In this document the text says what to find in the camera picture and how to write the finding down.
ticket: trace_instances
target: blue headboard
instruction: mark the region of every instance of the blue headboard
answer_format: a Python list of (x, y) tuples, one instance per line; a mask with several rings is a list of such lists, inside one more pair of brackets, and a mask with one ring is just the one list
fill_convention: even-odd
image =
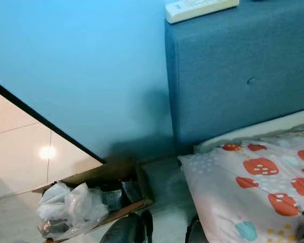
[(304, 110), (304, 0), (241, 0), (165, 24), (177, 151)]

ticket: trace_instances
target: bed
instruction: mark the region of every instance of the bed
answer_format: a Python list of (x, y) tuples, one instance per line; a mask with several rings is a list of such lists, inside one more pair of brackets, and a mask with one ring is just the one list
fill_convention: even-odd
[(166, 23), (165, 42), (176, 151), (209, 242), (294, 242), (304, 224), (304, 0), (241, 0)]

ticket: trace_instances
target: blue wall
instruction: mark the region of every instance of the blue wall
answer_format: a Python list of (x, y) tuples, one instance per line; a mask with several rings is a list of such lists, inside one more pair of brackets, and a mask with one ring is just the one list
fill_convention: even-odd
[(165, 0), (0, 0), (0, 84), (101, 157), (171, 153)]

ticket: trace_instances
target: white tile floor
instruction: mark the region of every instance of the white tile floor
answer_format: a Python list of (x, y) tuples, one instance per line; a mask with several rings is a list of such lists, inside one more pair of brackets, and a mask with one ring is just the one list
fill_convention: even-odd
[[(149, 209), (154, 220), (153, 241), (184, 243), (186, 227), (196, 210), (176, 158), (155, 161), (143, 166), (156, 202)], [(43, 242), (36, 229), (36, 209), (40, 195), (24, 193), (0, 199), (0, 243)], [(67, 243), (100, 242), (110, 224)]]
[(0, 95), (0, 197), (100, 165)]

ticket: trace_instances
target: fabric headboard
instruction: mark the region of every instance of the fabric headboard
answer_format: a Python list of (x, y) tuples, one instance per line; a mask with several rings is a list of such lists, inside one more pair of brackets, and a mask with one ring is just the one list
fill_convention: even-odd
[(165, 24), (177, 152), (304, 110), (304, 0), (238, 7)]

